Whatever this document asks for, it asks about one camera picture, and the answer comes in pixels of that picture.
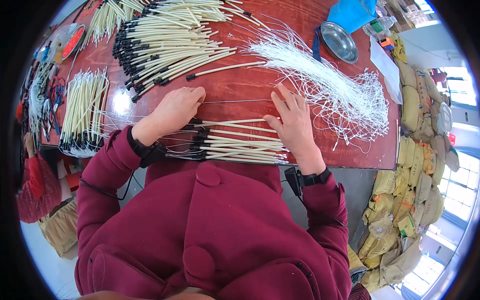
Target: woman's right hand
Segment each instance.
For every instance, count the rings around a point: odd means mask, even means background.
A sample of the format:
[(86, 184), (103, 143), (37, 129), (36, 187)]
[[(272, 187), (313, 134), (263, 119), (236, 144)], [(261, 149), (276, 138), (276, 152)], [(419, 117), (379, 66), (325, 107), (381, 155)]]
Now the woman's right hand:
[(320, 175), (326, 166), (322, 152), (313, 140), (310, 109), (305, 98), (292, 94), (283, 84), (278, 90), (285, 98), (285, 103), (272, 92), (272, 100), (282, 121), (272, 115), (265, 115), (264, 119), (278, 133), (283, 145), (295, 156), (303, 175)]
[(203, 87), (183, 87), (163, 97), (156, 109), (132, 128), (132, 137), (145, 146), (181, 129), (197, 114), (205, 100)]

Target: coat button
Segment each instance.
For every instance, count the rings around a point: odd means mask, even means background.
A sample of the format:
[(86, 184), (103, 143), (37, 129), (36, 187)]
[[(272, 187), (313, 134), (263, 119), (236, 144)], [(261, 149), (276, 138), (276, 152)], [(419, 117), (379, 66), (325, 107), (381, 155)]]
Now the coat button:
[(209, 162), (203, 162), (198, 166), (196, 177), (197, 181), (206, 187), (215, 187), (220, 183), (215, 165)]
[(190, 275), (202, 279), (210, 278), (215, 272), (212, 256), (198, 246), (190, 246), (183, 251), (183, 266)]

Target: plastic water bottle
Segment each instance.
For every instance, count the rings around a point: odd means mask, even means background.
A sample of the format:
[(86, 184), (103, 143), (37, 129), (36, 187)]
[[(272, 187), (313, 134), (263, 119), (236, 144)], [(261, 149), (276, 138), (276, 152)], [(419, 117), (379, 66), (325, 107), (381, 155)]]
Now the plastic water bottle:
[(395, 17), (384, 16), (365, 24), (362, 29), (366, 35), (373, 36), (376, 33), (389, 29), (395, 22)]

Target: table surface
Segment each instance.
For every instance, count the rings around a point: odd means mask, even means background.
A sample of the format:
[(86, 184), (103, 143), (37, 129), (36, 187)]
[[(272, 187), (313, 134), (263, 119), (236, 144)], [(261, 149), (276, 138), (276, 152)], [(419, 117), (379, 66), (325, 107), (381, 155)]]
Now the table surface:
[[(328, 17), (330, 7), (336, 3), (336, 0), (325, 1), (294, 1), (294, 0), (260, 0), (260, 1), (244, 1), (241, 7), (251, 12), (254, 16), (259, 18), (262, 22), (270, 22), (271, 19), (262, 16), (261, 13), (277, 18), (285, 22), (290, 28), (295, 30), (306, 42), (308, 46), (312, 45), (314, 28), (324, 22)], [(78, 13), (74, 11), (60, 26), (70, 24)], [(93, 14), (83, 16), (83, 10), (76, 22), (89, 26)], [(251, 25), (248, 21), (234, 16), (233, 22), (235, 24), (248, 27)], [(219, 33), (214, 35), (212, 39), (215, 41), (223, 41), (223, 47), (242, 47), (245, 45), (244, 40), (248, 38), (255, 39), (255, 35), (235, 24), (226, 22), (210, 22), (209, 27), (212, 30), (218, 30)], [(324, 51), (320, 50), (321, 55), (329, 61), (337, 64), (338, 69), (348, 76), (354, 76), (364, 72), (368, 68), (369, 72), (376, 72), (377, 68), (370, 61), (370, 40), (360, 29), (352, 33), (352, 37), (357, 44), (359, 51), (359, 59), (355, 64), (347, 64), (337, 58), (330, 56)], [(165, 86), (155, 86), (146, 92), (136, 104), (132, 103), (130, 98), (135, 95), (133, 89), (130, 91), (125, 88), (124, 82), (128, 77), (123, 73), (122, 67), (118, 65), (118, 61), (111, 55), (113, 45), (113, 37), (107, 43), (107, 38), (95, 44), (89, 44), (84, 50), (80, 51), (72, 68), (70, 80), (73, 76), (87, 68), (101, 70), (108, 66), (108, 79), (110, 80), (110, 87), (108, 90), (108, 99), (106, 110), (119, 115), (136, 115), (145, 116), (150, 114), (158, 105), (163, 96), (177, 88), (183, 86), (198, 87), (203, 86), (206, 90), (205, 103), (199, 107), (197, 117), (202, 120), (209, 121), (227, 121), (227, 120), (244, 120), (262, 118), (265, 114), (272, 114), (278, 116), (278, 112), (271, 101), (253, 101), (253, 102), (229, 102), (229, 103), (210, 103), (214, 101), (236, 101), (236, 100), (250, 100), (250, 99), (269, 99), (270, 93), (274, 89), (273, 83), (282, 75), (275, 71), (263, 68), (235, 68), (214, 72), (199, 76), (195, 80), (186, 81), (185, 76), (181, 76)], [(59, 68), (59, 77), (67, 79), (68, 72), (72, 65), (73, 56), (66, 59)], [(236, 53), (226, 58), (214, 61), (200, 68), (195, 72), (206, 71), (224, 66), (230, 66), (240, 63), (254, 62), (258, 59), (253, 56), (243, 56)], [(317, 130), (313, 129), (313, 135), (316, 144), (323, 153), (325, 163), (332, 167), (346, 167), (346, 168), (379, 168), (379, 169), (395, 169), (396, 166), (396, 148), (398, 143), (398, 118), (399, 106), (394, 103), (386, 91), (384, 85), (384, 77), (379, 74), (380, 82), (384, 87), (384, 96), (389, 101), (388, 133), (384, 136), (377, 137), (375, 142), (367, 143), (352, 140), (356, 145), (346, 145), (344, 140), (338, 140), (338, 145), (335, 151), (332, 151), (337, 142), (337, 135), (331, 130)], [(65, 116), (66, 105), (61, 105), (57, 111), (57, 120), (60, 125), (63, 124)], [(316, 119), (316, 126), (325, 128), (326, 124), (321, 118)], [(248, 125), (269, 128), (266, 122), (249, 123)], [(276, 137), (274, 133), (268, 132), (253, 132), (250, 130), (243, 130), (245, 133), (269, 134)], [(57, 145), (59, 137), (52, 130), (50, 133), (50, 141), (42, 136), (42, 143), (49, 145)], [(295, 163), (295, 159), (290, 155), (288, 158), (290, 163)]]

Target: metal bowl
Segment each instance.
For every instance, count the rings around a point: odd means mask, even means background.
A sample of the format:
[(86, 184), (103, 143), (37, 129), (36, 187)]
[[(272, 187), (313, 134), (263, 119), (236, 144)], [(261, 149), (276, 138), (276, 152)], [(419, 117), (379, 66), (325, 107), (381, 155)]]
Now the metal bowl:
[(347, 63), (355, 63), (359, 59), (357, 45), (353, 38), (339, 25), (323, 22), (320, 27), (322, 41), (328, 52)]

